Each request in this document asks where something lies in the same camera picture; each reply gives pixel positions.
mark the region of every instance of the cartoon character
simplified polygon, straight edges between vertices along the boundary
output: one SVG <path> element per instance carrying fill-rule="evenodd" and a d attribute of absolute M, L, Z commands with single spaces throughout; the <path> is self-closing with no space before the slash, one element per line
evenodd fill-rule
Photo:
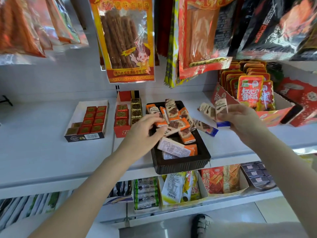
<path fill-rule="evenodd" d="M 135 62 L 137 66 L 140 67 L 140 69 L 146 68 L 146 72 L 150 73 L 150 50 L 144 46 L 144 44 L 138 45 L 136 51 L 134 53 L 137 53 L 137 56 L 135 57 L 132 53 L 130 55 L 131 61 Z"/>

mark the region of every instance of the black snack package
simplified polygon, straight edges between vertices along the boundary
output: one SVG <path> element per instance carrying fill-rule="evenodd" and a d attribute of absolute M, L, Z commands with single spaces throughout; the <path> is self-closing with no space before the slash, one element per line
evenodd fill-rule
<path fill-rule="evenodd" d="M 236 56 L 244 33 L 249 26 L 253 11 L 259 4 L 259 1 L 260 0 L 239 0 L 233 38 L 228 52 L 229 57 Z"/>
<path fill-rule="evenodd" d="M 237 58 L 291 59 L 309 36 L 316 14 L 316 0 L 260 0 Z"/>
<path fill-rule="evenodd" d="M 317 61 L 317 23 L 292 61 Z"/>

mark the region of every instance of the shoe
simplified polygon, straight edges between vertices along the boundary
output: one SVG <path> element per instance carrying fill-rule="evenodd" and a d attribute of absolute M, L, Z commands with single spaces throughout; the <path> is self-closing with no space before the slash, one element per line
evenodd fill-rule
<path fill-rule="evenodd" d="M 206 229 L 208 229 L 211 222 L 213 220 L 208 215 L 198 214 L 195 216 L 192 221 L 191 238 L 205 237 Z"/>

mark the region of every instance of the tray of chocolate bars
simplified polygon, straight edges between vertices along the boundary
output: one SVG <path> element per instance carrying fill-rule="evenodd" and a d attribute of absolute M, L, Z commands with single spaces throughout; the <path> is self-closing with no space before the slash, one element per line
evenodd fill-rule
<path fill-rule="evenodd" d="M 152 148 L 155 172 L 159 175 L 201 169 L 211 156 L 182 101 L 148 103 L 146 112 L 160 113 L 165 121 L 155 123 L 150 136 L 158 127 L 167 125 L 164 137 Z"/>

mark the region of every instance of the tile floor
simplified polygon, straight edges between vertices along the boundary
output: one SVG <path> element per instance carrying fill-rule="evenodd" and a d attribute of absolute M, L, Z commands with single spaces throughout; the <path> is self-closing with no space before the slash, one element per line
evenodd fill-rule
<path fill-rule="evenodd" d="M 213 210 L 206 212 L 206 214 L 214 220 L 226 222 L 275 223 L 297 221 L 294 212 L 283 197 Z M 189 238 L 194 216 L 183 216 L 124 228 L 120 230 L 120 237 Z"/>

